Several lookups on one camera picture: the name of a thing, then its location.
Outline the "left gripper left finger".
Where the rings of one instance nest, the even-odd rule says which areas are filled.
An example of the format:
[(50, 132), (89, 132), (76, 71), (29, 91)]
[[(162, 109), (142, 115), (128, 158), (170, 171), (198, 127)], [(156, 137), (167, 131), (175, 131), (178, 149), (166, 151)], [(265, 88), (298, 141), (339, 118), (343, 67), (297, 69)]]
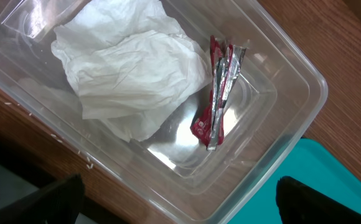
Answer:
[(76, 222), (85, 199), (79, 174), (55, 181), (0, 209), (0, 224)]

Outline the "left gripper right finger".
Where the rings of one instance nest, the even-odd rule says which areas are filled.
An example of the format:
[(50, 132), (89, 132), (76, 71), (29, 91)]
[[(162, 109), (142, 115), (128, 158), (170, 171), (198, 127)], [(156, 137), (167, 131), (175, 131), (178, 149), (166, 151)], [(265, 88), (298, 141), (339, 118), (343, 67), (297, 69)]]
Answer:
[(361, 224), (361, 214), (290, 177), (276, 185), (283, 224)]

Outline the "white napkin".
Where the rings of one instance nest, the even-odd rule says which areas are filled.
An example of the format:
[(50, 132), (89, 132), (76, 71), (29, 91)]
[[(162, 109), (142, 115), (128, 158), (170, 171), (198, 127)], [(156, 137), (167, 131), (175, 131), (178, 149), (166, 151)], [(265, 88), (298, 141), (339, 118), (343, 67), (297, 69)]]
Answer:
[(207, 55), (158, 0), (91, 1), (54, 31), (83, 118), (125, 141), (150, 138), (210, 81)]

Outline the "red snack wrapper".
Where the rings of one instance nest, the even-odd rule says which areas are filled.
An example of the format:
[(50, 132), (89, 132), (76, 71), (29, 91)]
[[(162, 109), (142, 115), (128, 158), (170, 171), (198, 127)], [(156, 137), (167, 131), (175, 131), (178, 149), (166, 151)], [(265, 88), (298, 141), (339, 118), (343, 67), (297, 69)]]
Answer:
[(231, 91), (240, 76), (246, 48), (233, 45), (229, 40), (210, 36), (212, 89), (209, 106), (190, 127), (192, 134), (214, 152), (224, 141), (224, 114)]

